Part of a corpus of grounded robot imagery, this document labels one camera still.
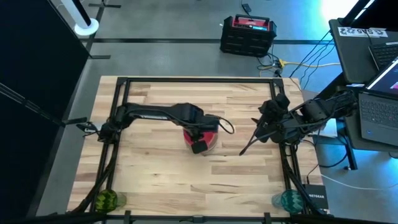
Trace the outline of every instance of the black partition wall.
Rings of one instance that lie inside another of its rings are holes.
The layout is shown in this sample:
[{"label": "black partition wall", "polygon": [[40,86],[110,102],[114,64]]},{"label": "black partition wall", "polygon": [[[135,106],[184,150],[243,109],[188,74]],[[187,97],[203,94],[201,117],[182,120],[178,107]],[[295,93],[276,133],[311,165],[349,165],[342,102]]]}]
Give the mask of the black partition wall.
[{"label": "black partition wall", "polygon": [[49,0],[0,0],[0,220],[35,215],[88,52]]},{"label": "black partition wall", "polygon": [[0,0],[0,82],[62,118],[88,52],[50,0]]}]

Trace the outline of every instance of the concrete floor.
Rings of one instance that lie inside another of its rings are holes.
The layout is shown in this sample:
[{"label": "concrete floor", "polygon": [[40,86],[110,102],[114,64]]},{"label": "concrete floor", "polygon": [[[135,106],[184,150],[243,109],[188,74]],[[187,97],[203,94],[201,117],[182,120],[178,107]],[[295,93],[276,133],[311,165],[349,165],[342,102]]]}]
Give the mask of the concrete floor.
[{"label": "concrete floor", "polygon": [[[83,5],[91,17],[98,8]],[[278,25],[277,39],[318,40],[328,30],[328,20],[343,17],[355,1],[336,0],[245,0],[252,15],[270,17]],[[55,6],[59,0],[53,0]],[[96,37],[101,38],[220,38],[223,19],[244,13],[240,0],[110,0],[121,9],[105,9]],[[65,20],[73,21],[63,6],[58,10]],[[300,62],[313,45],[275,45],[274,54],[289,62]],[[93,55],[110,54],[110,60],[89,60],[83,72],[70,118],[90,117],[100,77],[103,75],[187,75],[258,77],[258,62],[252,57],[223,54],[219,44],[94,44]],[[338,62],[333,50],[321,63]],[[282,76],[288,76],[295,65],[288,65]],[[301,77],[305,68],[295,72]],[[341,67],[319,68],[308,83],[307,90],[321,91],[341,72]],[[263,72],[263,77],[272,73]],[[53,165],[38,215],[63,213],[67,207],[77,169],[83,139],[81,132],[69,126]],[[398,161],[386,152],[355,150],[359,170],[343,170],[341,165],[322,169],[322,174],[340,182],[371,188],[385,188],[398,183]],[[321,145],[318,159],[332,164],[344,156],[343,146]],[[398,190],[358,190],[323,179],[329,198],[330,212],[337,217],[396,222]]]}]

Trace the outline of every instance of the black box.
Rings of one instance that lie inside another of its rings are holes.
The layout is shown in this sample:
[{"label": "black box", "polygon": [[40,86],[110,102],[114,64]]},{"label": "black box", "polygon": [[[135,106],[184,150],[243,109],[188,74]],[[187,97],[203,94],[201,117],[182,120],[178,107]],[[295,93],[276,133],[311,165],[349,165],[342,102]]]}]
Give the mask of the black box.
[{"label": "black box", "polygon": [[323,185],[304,184],[305,191],[319,208],[329,209],[326,188]]},{"label": "black box", "polygon": [[276,25],[266,17],[237,14],[224,20],[220,50],[224,53],[264,57],[276,37]]}]

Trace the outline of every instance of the wooden table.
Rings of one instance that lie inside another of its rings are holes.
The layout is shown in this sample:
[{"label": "wooden table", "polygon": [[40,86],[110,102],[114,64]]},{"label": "wooden table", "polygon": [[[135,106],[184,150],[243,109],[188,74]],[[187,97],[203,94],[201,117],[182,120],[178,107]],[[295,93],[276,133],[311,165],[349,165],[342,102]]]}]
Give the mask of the wooden table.
[{"label": "wooden table", "polygon": [[[101,78],[91,121],[104,122],[109,116],[116,80]],[[292,109],[303,102],[302,95],[290,79],[283,82]],[[122,133],[113,181],[113,190],[127,195],[127,205],[113,214],[131,210],[134,215],[289,216],[271,204],[272,196],[285,189],[279,145],[257,142],[238,156],[256,128],[251,118],[259,118],[258,107],[271,98],[268,84],[132,83],[129,96],[128,102],[147,105],[192,103],[230,120],[236,133],[220,129],[211,153],[194,155],[185,146],[181,127],[169,121],[136,120]],[[97,136],[86,138],[68,209],[94,185],[102,145]],[[301,143],[297,157],[305,182],[318,162],[313,146]],[[322,184],[318,168],[310,181]]]}]

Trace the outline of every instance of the laptop keyboard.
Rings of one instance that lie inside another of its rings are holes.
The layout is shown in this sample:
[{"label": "laptop keyboard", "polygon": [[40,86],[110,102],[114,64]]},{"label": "laptop keyboard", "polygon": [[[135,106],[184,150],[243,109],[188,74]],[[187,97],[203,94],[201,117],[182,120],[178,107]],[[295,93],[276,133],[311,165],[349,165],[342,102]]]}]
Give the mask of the laptop keyboard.
[{"label": "laptop keyboard", "polygon": [[370,50],[373,54],[379,70],[382,70],[398,56],[398,44],[371,45]]},{"label": "laptop keyboard", "polygon": [[398,105],[361,100],[361,118],[398,128]]}]

